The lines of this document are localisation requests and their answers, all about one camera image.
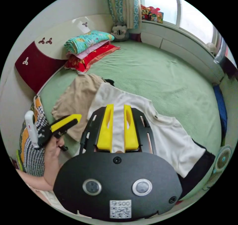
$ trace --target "patterned curtain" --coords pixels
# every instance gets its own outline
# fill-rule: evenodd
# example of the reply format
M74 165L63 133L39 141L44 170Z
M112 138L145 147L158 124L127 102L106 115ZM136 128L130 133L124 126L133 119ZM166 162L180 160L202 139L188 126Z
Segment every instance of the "patterned curtain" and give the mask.
M109 0L114 23L124 22L127 28L141 26L141 0Z

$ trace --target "green bedsheet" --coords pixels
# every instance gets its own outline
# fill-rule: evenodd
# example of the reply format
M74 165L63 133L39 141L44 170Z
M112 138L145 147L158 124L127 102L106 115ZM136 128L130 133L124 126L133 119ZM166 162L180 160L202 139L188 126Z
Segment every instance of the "green bedsheet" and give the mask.
M221 124L212 85L182 59L156 47L127 41L114 43L121 49L94 63L88 73L115 81L115 87L152 100L159 114L174 116L189 135L217 155L221 144ZM76 72L60 70L43 88L41 101L48 121L57 99L76 77ZM71 155L79 143L66 135ZM202 188L203 180L184 198Z

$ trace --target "electric fan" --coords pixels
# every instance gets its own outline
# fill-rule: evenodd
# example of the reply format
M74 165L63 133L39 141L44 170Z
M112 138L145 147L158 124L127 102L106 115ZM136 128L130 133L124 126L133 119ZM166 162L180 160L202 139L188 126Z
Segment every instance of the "electric fan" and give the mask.
M221 150L217 156L213 173L210 176L208 182L204 185L203 190L210 189L216 181L221 176L222 172L225 170L231 158L232 150L230 145L221 147Z

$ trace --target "yellow plastic part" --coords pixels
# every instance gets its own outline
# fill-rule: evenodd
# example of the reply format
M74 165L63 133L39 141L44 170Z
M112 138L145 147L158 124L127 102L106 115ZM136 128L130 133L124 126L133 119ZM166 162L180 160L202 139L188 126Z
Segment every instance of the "yellow plastic part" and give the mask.
M61 128L62 126L64 126L65 124L69 123L70 121L72 121L74 119L77 119L78 123L79 123L81 118L82 118L81 114L71 114L70 116L68 116L68 117L60 120L59 122L53 124L51 126L51 131L55 132L56 130L58 130L59 128Z
M131 106L124 105L124 150L137 150L139 148L135 123L133 120Z
M97 148L112 152L112 129L113 129L114 105L108 104L105 109L104 118L98 137Z

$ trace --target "fan grille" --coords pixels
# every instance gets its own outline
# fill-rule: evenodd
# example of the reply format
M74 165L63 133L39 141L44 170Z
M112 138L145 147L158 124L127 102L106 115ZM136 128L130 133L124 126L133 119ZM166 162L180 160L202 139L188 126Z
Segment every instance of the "fan grille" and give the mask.
M218 171L221 171L225 168L225 166L228 164L231 156L231 150L230 148L225 148L221 154L219 155L217 162L216 162L216 169Z

